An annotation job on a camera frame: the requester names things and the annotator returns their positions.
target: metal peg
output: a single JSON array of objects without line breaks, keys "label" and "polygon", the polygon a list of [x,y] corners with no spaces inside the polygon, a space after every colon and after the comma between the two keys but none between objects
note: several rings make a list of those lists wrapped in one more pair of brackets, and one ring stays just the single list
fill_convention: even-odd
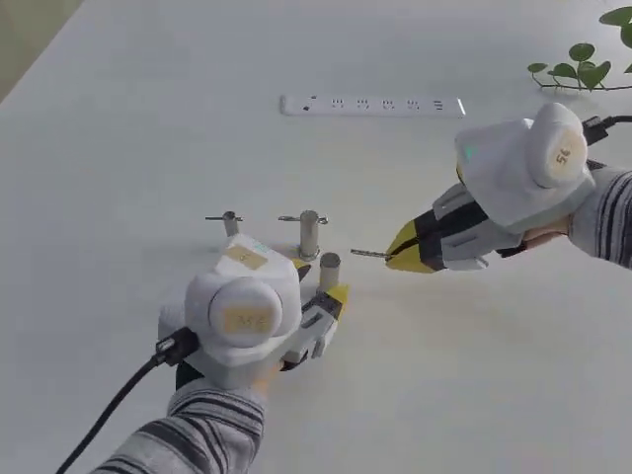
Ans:
[{"label": "metal peg", "polygon": [[318,224],[328,224],[329,219],[321,217],[315,210],[303,210],[300,217],[282,215],[278,218],[285,222],[300,222],[300,245],[298,257],[304,262],[311,262],[320,254],[318,247]]},{"label": "metal peg", "polygon": [[333,252],[327,252],[320,258],[320,282],[318,291],[325,292],[338,286],[340,274],[340,256]]},{"label": "metal peg", "polygon": [[232,237],[233,235],[239,233],[239,224],[237,222],[242,222],[244,219],[237,217],[235,212],[232,210],[227,210],[221,217],[207,217],[206,220],[223,220],[226,235],[228,237]]},{"label": "metal peg", "polygon": [[383,252],[370,252],[368,250],[352,249],[352,254],[362,255],[363,257],[376,257],[378,259],[388,259],[390,256]]}]

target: metal cylinder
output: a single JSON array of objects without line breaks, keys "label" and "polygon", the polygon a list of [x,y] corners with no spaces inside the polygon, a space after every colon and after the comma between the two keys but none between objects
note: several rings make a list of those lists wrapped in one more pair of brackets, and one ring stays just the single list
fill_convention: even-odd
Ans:
[{"label": "metal cylinder", "polygon": [[318,291],[325,292],[334,286],[338,286],[340,261],[340,256],[333,252],[327,252],[320,258],[320,281]]},{"label": "metal cylinder", "polygon": [[224,227],[226,228],[226,235],[232,237],[239,233],[238,217],[232,210],[227,210],[224,215],[221,216],[224,221]]},{"label": "metal cylinder", "polygon": [[310,262],[320,253],[318,248],[318,212],[304,210],[300,214],[300,246],[298,256],[305,262]]}]

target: electrical outlet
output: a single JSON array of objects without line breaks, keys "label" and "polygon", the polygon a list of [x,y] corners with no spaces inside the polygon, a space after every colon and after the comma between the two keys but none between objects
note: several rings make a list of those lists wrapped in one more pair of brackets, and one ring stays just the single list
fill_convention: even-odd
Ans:
[{"label": "electrical outlet", "polygon": [[457,97],[282,96],[280,108],[287,116],[465,117]]}]

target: power cord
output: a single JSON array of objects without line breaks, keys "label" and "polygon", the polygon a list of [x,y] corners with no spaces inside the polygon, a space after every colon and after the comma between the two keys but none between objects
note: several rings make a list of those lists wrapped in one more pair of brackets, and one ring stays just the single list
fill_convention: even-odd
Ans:
[{"label": "power cord", "polygon": [[86,447],[88,447],[88,445],[93,441],[112,413],[120,405],[120,402],[122,402],[122,400],[129,394],[129,392],[131,392],[136,384],[143,379],[145,375],[163,363],[167,363],[169,366],[174,366],[197,351],[198,347],[198,336],[196,336],[196,333],[194,333],[191,329],[186,327],[179,329],[171,336],[168,336],[156,343],[156,353],[150,360],[142,365],[138,371],[131,376],[123,388],[118,391],[117,395],[115,395],[112,401],[108,404],[99,419],[90,428],[88,433],[70,453],[63,464],[61,464],[61,467],[57,469],[55,474],[63,474],[68,470]]},{"label": "power cord", "polygon": [[584,137],[588,145],[597,143],[608,137],[608,130],[617,123],[632,122],[632,116],[614,116],[601,119],[600,117],[591,117],[582,122],[584,126]]}]

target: plant leaf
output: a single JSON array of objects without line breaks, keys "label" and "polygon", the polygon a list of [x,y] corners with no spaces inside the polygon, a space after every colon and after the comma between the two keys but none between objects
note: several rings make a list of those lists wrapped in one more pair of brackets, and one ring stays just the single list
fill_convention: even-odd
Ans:
[{"label": "plant leaf", "polygon": [[583,67],[579,71],[580,80],[589,90],[593,90],[608,75],[610,67],[612,67],[610,61],[604,61],[597,67]]},{"label": "plant leaf", "polygon": [[575,72],[575,68],[567,64],[566,62],[561,62],[557,64],[553,70],[551,71],[552,76],[557,77],[568,77],[570,79],[577,79],[577,72]]},{"label": "plant leaf", "polygon": [[594,64],[592,61],[583,61],[580,62],[580,64],[577,66],[577,72],[578,74],[581,76],[581,72],[584,71],[585,69],[595,69],[596,68],[596,64]]},{"label": "plant leaf", "polygon": [[594,46],[589,42],[579,42],[569,49],[569,56],[577,62],[587,61],[594,54]]},{"label": "plant leaf", "polygon": [[532,64],[529,64],[527,69],[531,74],[535,74],[538,72],[542,72],[547,67],[549,67],[549,65],[544,64],[543,62],[534,62]]},{"label": "plant leaf", "polygon": [[632,48],[632,24],[621,28],[621,40],[623,44]]},{"label": "plant leaf", "polygon": [[601,15],[599,22],[613,27],[623,27],[632,20],[632,7],[623,7]]}]

